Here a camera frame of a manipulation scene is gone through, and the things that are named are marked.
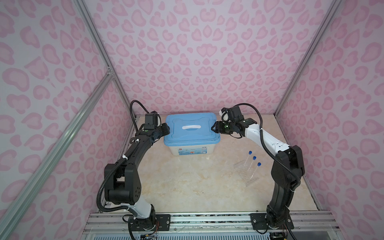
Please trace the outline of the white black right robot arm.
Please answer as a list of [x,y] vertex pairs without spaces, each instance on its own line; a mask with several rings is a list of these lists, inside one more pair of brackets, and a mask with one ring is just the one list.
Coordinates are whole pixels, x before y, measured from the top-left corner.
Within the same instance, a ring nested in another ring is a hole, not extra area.
[[267,206],[265,224],[278,229],[288,223],[289,207],[305,174],[302,149],[278,140],[264,129],[259,110],[251,104],[240,103],[220,110],[221,120],[211,130],[218,134],[237,133],[262,147],[274,161],[271,175],[275,182],[272,199]]

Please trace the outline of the blue plastic bin lid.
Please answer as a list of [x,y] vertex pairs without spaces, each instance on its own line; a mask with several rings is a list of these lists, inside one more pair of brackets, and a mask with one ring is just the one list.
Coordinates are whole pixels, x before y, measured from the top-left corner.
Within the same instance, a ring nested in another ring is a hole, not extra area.
[[164,137],[164,144],[168,147],[217,144],[221,136],[211,130],[216,121],[213,113],[169,115],[166,123],[170,133]]

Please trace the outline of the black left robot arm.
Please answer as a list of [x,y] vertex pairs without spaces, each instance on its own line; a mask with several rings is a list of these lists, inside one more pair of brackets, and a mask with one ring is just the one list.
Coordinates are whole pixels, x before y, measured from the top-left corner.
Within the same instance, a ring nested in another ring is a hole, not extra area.
[[130,139],[128,150],[116,163],[107,164],[104,169],[104,180],[97,193],[97,207],[101,212],[127,210],[143,228],[153,228],[156,211],[153,205],[141,198],[138,168],[146,152],[169,133],[169,126],[161,122],[157,112],[145,115],[145,123]]

